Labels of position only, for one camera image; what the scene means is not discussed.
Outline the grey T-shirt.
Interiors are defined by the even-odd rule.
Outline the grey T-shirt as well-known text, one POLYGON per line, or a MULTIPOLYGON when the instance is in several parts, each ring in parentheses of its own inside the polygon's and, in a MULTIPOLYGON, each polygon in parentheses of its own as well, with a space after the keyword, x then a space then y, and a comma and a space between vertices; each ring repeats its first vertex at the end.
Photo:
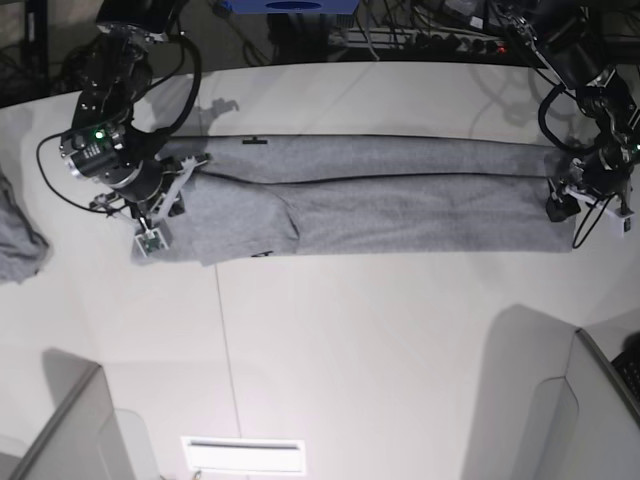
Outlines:
POLYGON ((168 220, 154 262, 204 266, 256 256, 571 249, 550 221, 551 147, 403 136, 178 137, 208 154, 168 220))

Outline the grey cloth at left edge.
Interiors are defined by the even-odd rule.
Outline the grey cloth at left edge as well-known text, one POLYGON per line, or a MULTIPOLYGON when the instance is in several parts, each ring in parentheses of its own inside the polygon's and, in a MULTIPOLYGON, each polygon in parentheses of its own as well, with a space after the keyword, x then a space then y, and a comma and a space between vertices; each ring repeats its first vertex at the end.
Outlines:
POLYGON ((47 240, 33 228, 1 172, 1 283, 22 283, 34 277, 48 253, 47 240))

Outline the black keyboard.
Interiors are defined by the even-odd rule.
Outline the black keyboard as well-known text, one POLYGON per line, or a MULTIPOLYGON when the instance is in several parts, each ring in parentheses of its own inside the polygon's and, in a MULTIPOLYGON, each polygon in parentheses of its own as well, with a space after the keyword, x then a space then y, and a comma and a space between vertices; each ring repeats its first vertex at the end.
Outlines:
POLYGON ((631 394, 640 399, 639 350, 630 349, 619 354, 612 362, 631 394))

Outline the blue box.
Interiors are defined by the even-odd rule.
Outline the blue box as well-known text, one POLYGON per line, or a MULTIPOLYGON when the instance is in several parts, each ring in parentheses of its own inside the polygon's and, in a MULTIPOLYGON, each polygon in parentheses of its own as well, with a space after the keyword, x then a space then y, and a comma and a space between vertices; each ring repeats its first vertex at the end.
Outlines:
POLYGON ((228 0, 222 4, 237 14, 352 14, 359 0, 228 0))

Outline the grey right partition panel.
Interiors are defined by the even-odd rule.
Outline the grey right partition panel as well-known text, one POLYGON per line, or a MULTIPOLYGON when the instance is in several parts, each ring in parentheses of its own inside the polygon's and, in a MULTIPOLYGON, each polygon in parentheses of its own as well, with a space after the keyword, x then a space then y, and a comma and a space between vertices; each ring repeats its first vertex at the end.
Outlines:
POLYGON ((564 373, 534 391, 513 477, 639 477, 639 404, 583 329, 564 373))

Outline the grey partition panel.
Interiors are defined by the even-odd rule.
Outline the grey partition panel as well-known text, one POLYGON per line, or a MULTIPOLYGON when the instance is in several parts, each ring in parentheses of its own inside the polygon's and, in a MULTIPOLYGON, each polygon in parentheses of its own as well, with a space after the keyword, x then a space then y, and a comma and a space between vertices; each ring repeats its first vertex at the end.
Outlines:
POLYGON ((534 391, 513 477, 639 477, 639 404, 583 329, 564 373, 534 391))
POLYGON ((136 477, 102 366, 88 364, 8 477, 136 477))

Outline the white power strip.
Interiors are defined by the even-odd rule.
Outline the white power strip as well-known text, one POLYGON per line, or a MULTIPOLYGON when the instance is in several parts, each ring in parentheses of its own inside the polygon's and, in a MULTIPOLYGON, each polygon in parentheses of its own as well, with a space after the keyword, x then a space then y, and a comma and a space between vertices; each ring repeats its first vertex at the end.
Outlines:
POLYGON ((372 47, 380 51, 444 52, 462 54, 505 54, 507 46, 497 37, 454 29, 436 28, 420 30, 400 28, 391 30, 380 27, 365 31, 364 28, 339 28, 328 36, 328 44, 339 48, 372 47))

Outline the grey left partition panel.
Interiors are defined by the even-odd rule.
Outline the grey left partition panel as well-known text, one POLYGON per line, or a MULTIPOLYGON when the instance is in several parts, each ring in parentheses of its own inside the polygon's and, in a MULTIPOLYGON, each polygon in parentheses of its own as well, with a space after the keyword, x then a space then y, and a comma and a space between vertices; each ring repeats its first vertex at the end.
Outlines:
POLYGON ((102 366, 88 364, 8 477, 136 477, 102 366))

